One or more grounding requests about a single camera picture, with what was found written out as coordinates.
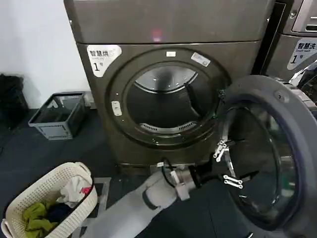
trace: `open washer door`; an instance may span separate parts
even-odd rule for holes
[[[256,226],[312,237],[317,220],[315,104],[293,85],[261,75],[231,84],[219,108],[221,160],[243,188],[235,204]]]

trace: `gray plastic crate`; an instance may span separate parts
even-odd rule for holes
[[[48,140],[72,139],[83,120],[84,92],[55,93],[29,120]]]

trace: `clothes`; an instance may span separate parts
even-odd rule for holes
[[[56,200],[59,203],[65,203],[69,207],[74,208],[85,195],[90,191],[89,184],[81,176],[72,177],[65,187],[60,190],[61,197]]]
[[[53,204],[54,202],[36,202],[23,212],[23,220],[27,222],[25,228],[27,238],[42,238],[58,225],[57,222],[46,219],[46,216],[54,210]]]
[[[53,222],[60,223],[65,217],[68,216],[68,214],[71,213],[71,211],[72,209],[68,205],[64,203],[58,203],[53,205],[48,210],[46,218],[52,223]]]
[[[29,222],[33,219],[46,216],[46,207],[41,202],[36,202],[23,212],[23,219]]]

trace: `white plastic basket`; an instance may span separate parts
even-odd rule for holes
[[[90,170],[81,162],[65,163],[37,180],[18,195],[8,206],[1,229],[7,238],[26,238],[26,223],[22,220],[23,211],[35,202],[55,201],[60,196],[60,189],[73,176],[81,176],[93,184]],[[80,202],[75,210],[54,228],[46,238],[67,238],[95,208],[98,201],[96,188]]]

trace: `front-loading washer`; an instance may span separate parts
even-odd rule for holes
[[[207,160],[226,87],[250,74],[272,0],[65,0],[121,166]]]

